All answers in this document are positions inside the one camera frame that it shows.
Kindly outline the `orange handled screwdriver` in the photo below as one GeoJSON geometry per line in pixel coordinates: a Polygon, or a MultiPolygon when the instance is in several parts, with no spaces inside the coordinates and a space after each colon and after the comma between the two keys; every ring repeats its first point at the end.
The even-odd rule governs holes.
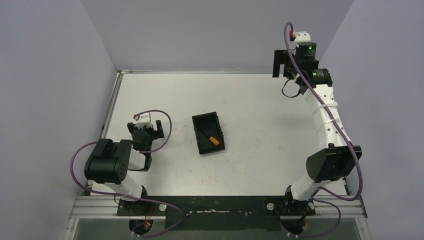
{"type": "Polygon", "coordinates": [[[214,144],[215,146],[218,146],[220,144],[220,142],[213,136],[211,136],[210,134],[206,133],[205,131],[203,131],[202,129],[199,130],[205,137],[208,138],[208,140],[214,144]]]}

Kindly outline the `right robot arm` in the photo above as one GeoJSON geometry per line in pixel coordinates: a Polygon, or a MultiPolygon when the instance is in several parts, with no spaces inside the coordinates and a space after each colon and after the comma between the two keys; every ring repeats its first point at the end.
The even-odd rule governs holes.
{"type": "Polygon", "coordinates": [[[290,215],[301,209],[301,201],[351,173],[356,165],[352,152],[356,159],[362,156],[361,147],[352,144],[343,128],[333,80],[326,68],[319,68],[316,48],[314,42],[300,42],[294,53],[275,50],[273,57],[272,76],[279,77],[280,67],[284,66],[283,76],[299,86],[298,94],[309,106],[318,135],[318,152],[306,159],[306,173],[289,187],[291,195],[281,201],[282,209],[290,215]]]}

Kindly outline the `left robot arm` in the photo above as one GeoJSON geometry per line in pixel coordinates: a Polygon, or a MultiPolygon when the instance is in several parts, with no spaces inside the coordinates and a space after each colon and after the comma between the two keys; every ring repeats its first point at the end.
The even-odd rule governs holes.
{"type": "Polygon", "coordinates": [[[147,172],[150,169],[153,141],[165,137],[162,122],[156,120],[155,124],[156,128],[149,120],[129,122],[131,139],[114,142],[101,138],[84,167],[86,179],[109,187],[122,200],[129,201],[129,210],[137,216],[148,210],[149,202],[143,198],[147,190],[129,175],[129,171],[147,172]]]}

